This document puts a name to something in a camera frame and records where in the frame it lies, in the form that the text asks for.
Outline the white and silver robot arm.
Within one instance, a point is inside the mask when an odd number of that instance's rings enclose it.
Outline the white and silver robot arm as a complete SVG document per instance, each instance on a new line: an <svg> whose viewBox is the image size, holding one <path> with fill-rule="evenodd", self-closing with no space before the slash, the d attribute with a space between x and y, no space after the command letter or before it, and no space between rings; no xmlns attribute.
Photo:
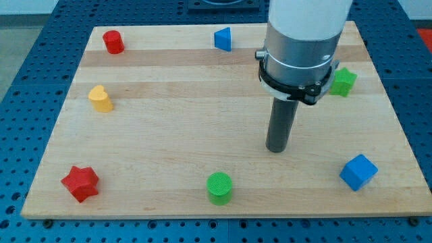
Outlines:
<svg viewBox="0 0 432 243"><path fill-rule="evenodd" d="M314 105L329 90L335 50L352 0L270 0L266 37L255 53L261 86L280 101Z"/></svg>

